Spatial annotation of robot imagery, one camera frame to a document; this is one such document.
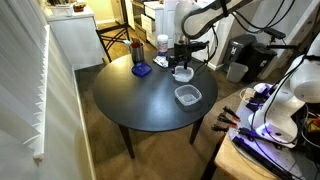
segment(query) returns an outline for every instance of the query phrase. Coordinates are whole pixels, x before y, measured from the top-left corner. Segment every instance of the round black table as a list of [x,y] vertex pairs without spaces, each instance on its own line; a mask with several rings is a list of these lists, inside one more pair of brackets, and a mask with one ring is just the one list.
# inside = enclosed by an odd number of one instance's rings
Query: round black table
[[[141,78],[132,74],[134,64],[129,54],[102,69],[93,87],[97,106],[105,116],[119,125],[131,158],[134,158],[134,152],[128,128],[162,132],[194,124],[190,137],[192,144],[218,92],[209,69],[195,75],[188,83],[182,83],[173,78],[171,68],[162,68],[152,62],[152,58],[146,59],[152,67],[152,72],[147,76]],[[188,64],[194,70],[200,65],[197,62]],[[201,92],[202,99],[199,102],[184,106],[175,97],[175,89],[185,84],[191,84]]]

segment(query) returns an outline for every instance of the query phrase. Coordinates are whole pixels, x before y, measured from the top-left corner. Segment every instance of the table leg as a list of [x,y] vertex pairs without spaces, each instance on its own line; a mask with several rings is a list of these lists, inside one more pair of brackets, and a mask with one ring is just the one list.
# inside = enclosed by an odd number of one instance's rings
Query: table leg
[[189,140],[190,144],[193,144],[194,140],[196,139],[196,136],[198,134],[202,121],[203,121],[203,117],[193,124],[192,132]]
[[129,151],[130,157],[131,159],[134,159],[134,152],[133,152],[133,148],[132,148],[132,143],[131,143],[131,138],[130,138],[130,134],[129,134],[129,129],[119,125],[120,131],[121,131],[121,135],[123,137],[123,140],[127,146],[127,149]]
[[212,156],[207,164],[206,169],[204,170],[202,176],[201,176],[201,180],[206,180],[206,179],[212,179],[214,172],[217,169],[216,164],[214,163],[214,160],[216,159],[216,156],[219,152],[219,149],[221,147],[222,141],[224,139],[224,135],[220,138],[220,140],[218,141],[218,143],[216,144],[216,147],[214,149],[214,152],[212,153]]

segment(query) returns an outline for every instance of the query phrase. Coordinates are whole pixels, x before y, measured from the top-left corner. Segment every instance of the floor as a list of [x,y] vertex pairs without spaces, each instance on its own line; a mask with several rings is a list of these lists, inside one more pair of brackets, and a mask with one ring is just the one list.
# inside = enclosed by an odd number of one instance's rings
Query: floor
[[[129,34],[135,36],[131,29]],[[156,51],[148,43],[145,43],[144,47],[147,52]],[[129,49],[123,43],[117,43],[109,53],[115,60],[129,54]],[[205,117],[195,143],[188,143],[191,126],[165,133],[130,131],[136,154],[136,159],[131,160],[118,126],[99,111],[92,97],[95,77],[109,63],[107,58],[104,61],[102,65],[76,71],[97,179],[200,179],[214,151],[215,143],[222,135],[210,130],[216,122],[217,113],[225,105],[236,110],[239,104],[238,92],[250,85],[244,82],[228,82],[225,72],[212,71],[219,88],[218,99]],[[285,70],[286,68],[282,68],[275,71],[265,81],[276,82]],[[230,177],[217,171],[213,179]]]

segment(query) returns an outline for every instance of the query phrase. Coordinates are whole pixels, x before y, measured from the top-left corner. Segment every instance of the black trash bin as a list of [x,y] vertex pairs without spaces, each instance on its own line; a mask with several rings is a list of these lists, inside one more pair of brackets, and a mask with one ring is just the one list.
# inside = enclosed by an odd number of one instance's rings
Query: black trash bin
[[230,63],[236,62],[247,54],[249,45],[256,41],[256,37],[251,34],[243,34],[241,36],[230,39],[229,45],[223,58],[223,70],[228,72]]
[[267,49],[266,45],[254,42],[250,44],[246,53],[237,59],[237,62],[248,66],[249,70],[244,75],[243,81],[252,82],[256,80],[258,74],[271,62],[277,53]]

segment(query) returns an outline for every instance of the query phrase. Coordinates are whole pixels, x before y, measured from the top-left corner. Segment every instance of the bottle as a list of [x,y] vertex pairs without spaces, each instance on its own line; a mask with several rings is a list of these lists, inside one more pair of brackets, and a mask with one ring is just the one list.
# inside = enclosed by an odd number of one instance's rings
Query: bottle
[[158,35],[158,56],[167,56],[168,54],[168,35]]

